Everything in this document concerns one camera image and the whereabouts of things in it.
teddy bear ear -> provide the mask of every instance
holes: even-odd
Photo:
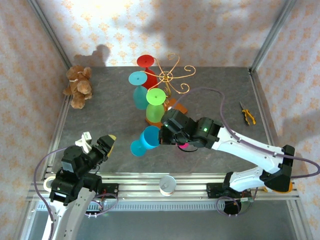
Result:
[[[74,68],[71,67],[67,72],[66,72],[66,77],[69,80],[74,80],[77,78],[77,73],[75,72]]]
[[[83,70],[83,75],[89,79],[91,78],[91,68],[90,67],[85,67],[84,70]]]

floral wallpaper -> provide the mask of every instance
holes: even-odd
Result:
[[[181,65],[249,67],[285,0],[38,0],[68,58],[136,66],[143,54]]]
[[[0,239],[13,240],[68,81],[26,0],[0,1],[0,42]]]
[[[278,144],[320,164],[320,5],[297,1],[258,69]],[[316,171],[310,164],[301,169]],[[320,175],[296,181],[314,239],[320,232]]]

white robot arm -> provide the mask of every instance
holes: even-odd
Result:
[[[50,192],[52,213],[52,218],[48,217],[43,240],[75,240],[90,202],[97,194],[103,193],[101,176],[90,173],[90,170],[108,160],[116,137],[102,136],[92,146],[91,140],[89,132],[84,132],[75,145],[65,149],[62,168],[43,184]]]
[[[197,148],[226,152],[257,165],[242,172],[228,172],[224,188],[231,188],[236,192],[262,186],[283,193],[289,190],[293,160],[277,154],[293,156],[295,149],[292,146],[270,146],[233,131],[240,140],[235,139],[221,123],[207,117],[193,121],[176,109],[167,111],[161,122],[164,124],[159,131],[161,144],[189,143]],[[243,144],[241,140],[257,148]],[[267,154],[258,148],[273,154]]]

pliers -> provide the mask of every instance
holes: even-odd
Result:
[[[254,116],[251,115],[249,110],[243,106],[243,104],[240,102],[241,108],[242,108],[242,114],[244,116],[245,123],[247,125],[250,125],[250,122],[248,121],[248,116],[251,118],[253,125],[256,125],[256,119]]]

teddy bear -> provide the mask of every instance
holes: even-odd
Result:
[[[67,96],[73,95],[71,106],[74,109],[82,109],[85,106],[85,100],[92,98],[91,68],[75,65],[66,72],[69,79],[69,86],[63,90]]]

